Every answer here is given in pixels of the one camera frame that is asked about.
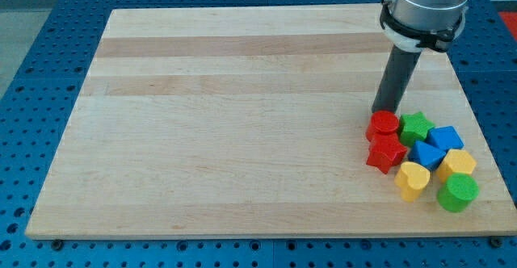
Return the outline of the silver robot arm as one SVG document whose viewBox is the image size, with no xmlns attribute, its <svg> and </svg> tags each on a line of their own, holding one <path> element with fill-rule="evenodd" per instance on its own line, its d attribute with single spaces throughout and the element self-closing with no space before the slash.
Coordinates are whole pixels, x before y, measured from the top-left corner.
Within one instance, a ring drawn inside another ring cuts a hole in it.
<svg viewBox="0 0 517 268">
<path fill-rule="evenodd" d="M 461 34 L 469 0 L 381 0 L 380 25 L 404 52 L 446 52 Z"/>
</svg>

